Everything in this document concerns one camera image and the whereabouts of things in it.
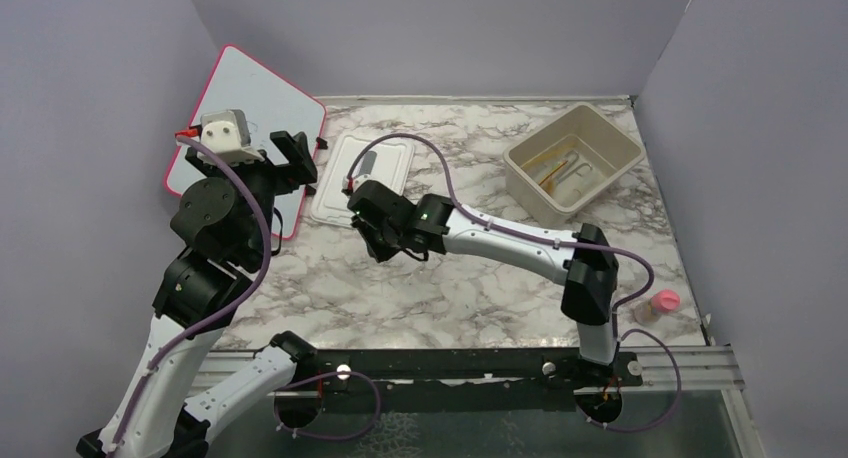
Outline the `beige plastic bin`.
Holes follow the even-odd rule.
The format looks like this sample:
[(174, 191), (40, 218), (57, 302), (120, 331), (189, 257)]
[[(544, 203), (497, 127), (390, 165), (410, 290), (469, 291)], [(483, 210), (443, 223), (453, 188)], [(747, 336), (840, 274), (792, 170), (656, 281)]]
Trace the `beige plastic bin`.
[(544, 228), (559, 228), (646, 156), (600, 109), (579, 102), (503, 152), (508, 194)]

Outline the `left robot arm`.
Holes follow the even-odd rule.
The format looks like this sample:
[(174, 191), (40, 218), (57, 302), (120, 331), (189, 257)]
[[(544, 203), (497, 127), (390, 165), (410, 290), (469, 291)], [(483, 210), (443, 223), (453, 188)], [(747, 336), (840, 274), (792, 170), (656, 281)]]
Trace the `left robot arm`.
[(303, 133), (277, 131), (271, 143), (285, 162), (265, 152), (237, 157), (214, 149), (211, 131), (193, 126), (176, 140), (201, 179), (182, 195), (171, 220), (184, 249), (166, 268), (142, 359), (118, 409), (101, 429), (81, 437), (82, 457), (203, 457), (240, 414), (277, 387), (298, 389), (313, 379), (315, 350), (284, 332), (244, 369), (209, 390), (191, 387), (237, 308), (259, 287), (273, 254), (275, 198), (312, 184), (317, 171)]

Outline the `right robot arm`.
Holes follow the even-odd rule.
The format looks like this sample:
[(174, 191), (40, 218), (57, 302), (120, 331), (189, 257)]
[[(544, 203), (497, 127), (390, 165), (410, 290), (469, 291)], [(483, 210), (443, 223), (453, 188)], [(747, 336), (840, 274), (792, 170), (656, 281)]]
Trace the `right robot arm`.
[(382, 183), (366, 179), (344, 190), (351, 225), (376, 262), (402, 253), (425, 262), (431, 254), (486, 258), (532, 272), (563, 289), (561, 312), (577, 325), (577, 371), (600, 385), (617, 370), (611, 301), (619, 263), (594, 225), (576, 232), (499, 220), (427, 194), (412, 202)]

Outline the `white plastic bin lid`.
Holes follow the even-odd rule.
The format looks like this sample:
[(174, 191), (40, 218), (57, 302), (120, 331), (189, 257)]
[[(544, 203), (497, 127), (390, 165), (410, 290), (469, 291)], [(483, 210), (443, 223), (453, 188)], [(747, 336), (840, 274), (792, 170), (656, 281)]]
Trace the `white plastic bin lid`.
[[(347, 135), (332, 145), (332, 153), (313, 197), (310, 210), (313, 220), (326, 225), (350, 226), (352, 213), (347, 208), (348, 196), (343, 193), (343, 188), (354, 159), (370, 142), (368, 138)], [(414, 145), (409, 141), (379, 143), (357, 162), (352, 177), (369, 173), (372, 179), (400, 194), (405, 188), (414, 151)]]

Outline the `metal crucible tongs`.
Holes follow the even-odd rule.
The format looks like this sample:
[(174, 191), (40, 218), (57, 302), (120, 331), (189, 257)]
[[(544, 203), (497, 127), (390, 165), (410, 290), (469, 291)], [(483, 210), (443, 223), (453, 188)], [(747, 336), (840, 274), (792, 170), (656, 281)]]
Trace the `metal crucible tongs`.
[(555, 189), (557, 191), (583, 190), (591, 184), (593, 176), (593, 164), (586, 159), (578, 158), (555, 178)]

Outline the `yellow rubber tubing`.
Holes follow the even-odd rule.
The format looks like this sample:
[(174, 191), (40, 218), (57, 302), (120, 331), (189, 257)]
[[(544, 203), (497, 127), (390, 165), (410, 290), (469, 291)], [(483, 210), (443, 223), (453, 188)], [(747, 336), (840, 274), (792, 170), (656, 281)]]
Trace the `yellow rubber tubing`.
[(541, 189), (551, 194), (555, 189), (555, 178), (578, 158), (581, 155), (574, 147), (560, 146), (528, 160), (521, 169)]

